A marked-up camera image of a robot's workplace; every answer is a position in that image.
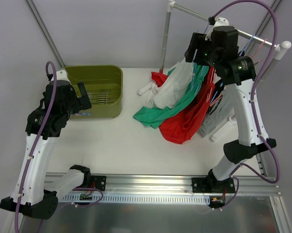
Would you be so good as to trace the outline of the white tank top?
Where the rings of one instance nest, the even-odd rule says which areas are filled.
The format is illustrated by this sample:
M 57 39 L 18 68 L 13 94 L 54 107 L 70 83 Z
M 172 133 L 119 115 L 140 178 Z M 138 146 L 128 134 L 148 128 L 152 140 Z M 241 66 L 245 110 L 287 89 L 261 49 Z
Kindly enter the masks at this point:
M 185 59 L 177 63 L 160 87 L 157 87 L 156 84 L 152 85 L 145 106 L 159 109 L 174 108 L 184 96 L 189 83 L 192 81 L 193 67 L 193 63 L 187 63 Z

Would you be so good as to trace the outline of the green tank top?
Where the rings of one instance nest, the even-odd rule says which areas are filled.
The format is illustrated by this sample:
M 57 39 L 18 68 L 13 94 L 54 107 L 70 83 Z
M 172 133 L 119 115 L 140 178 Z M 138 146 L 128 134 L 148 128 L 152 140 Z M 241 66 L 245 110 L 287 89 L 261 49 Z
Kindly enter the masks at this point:
M 137 120 L 144 127 L 157 129 L 166 119 L 176 116 L 188 107 L 197 95 L 202 92 L 202 84 L 206 83 L 209 73 L 213 71 L 213 68 L 209 66 L 194 65 L 194 68 L 194 80 L 185 88 L 184 96 L 173 108 L 164 107 L 160 109 L 157 107 L 148 108 L 143 106 L 133 115 L 133 119 Z

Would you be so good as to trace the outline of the red tank top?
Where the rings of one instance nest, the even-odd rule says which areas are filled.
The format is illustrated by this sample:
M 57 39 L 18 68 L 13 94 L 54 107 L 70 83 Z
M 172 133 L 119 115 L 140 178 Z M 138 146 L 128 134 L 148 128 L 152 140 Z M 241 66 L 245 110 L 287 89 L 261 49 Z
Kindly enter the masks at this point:
M 177 115 L 166 119 L 160 126 L 163 138 L 175 144 L 191 140 L 198 131 L 210 106 L 213 92 L 215 69 L 210 68 L 202 87 L 193 101 Z

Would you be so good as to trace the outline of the black tank top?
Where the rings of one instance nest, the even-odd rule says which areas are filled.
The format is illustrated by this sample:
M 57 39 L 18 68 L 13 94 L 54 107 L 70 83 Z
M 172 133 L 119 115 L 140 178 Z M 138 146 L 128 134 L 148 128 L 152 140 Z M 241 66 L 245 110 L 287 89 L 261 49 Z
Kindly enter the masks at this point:
M 212 111 L 214 105 L 222 98 L 222 91 L 224 90 L 224 87 L 225 85 L 223 83 L 222 78 L 219 78 L 218 81 L 215 83 L 215 90 L 212 94 L 207 114 L 209 114 Z

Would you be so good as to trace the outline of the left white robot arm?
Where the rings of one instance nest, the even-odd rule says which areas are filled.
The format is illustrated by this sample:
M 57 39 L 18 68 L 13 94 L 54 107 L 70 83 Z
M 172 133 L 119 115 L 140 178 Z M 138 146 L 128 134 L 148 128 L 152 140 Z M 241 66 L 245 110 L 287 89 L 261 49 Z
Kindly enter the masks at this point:
M 59 200 L 75 188 L 86 190 L 91 186 L 90 169 L 73 165 L 68 172 L 45 185 L 45 177 L 52 151 L 72 114 L 90 109 L 91 103 L 85 85 L 80 82 L 77 93 L 65 69 L 57 71 L 56 93 L 53 94 L 53 75 L 43 92 L 39 107 L 31 112 L 26 125 L 26 150 L 17 184 L 11 196 L 0 201 L 0 208 L 19 212 L 24 216 L 49 219 Z

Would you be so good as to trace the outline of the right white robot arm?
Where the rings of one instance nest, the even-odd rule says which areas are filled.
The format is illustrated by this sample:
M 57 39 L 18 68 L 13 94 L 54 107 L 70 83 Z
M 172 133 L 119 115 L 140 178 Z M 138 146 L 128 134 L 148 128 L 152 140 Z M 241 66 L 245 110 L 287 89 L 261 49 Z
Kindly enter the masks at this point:
M 263 129 L 256 98 L 256 72 L 253 60 L 238 54 L 238 30 L 233 26 L 217 26 L 211 37 L 193 33 L 185 52 L 186 62 L 209 65 L 215 69 L 232 104 L 238 125 L 238 139 L 224 144 L 224 156 L 195 187 L 206 192 L 228 191 L 232 173 L 242 163 L 257 154 L 276 147 L 276 140 Z

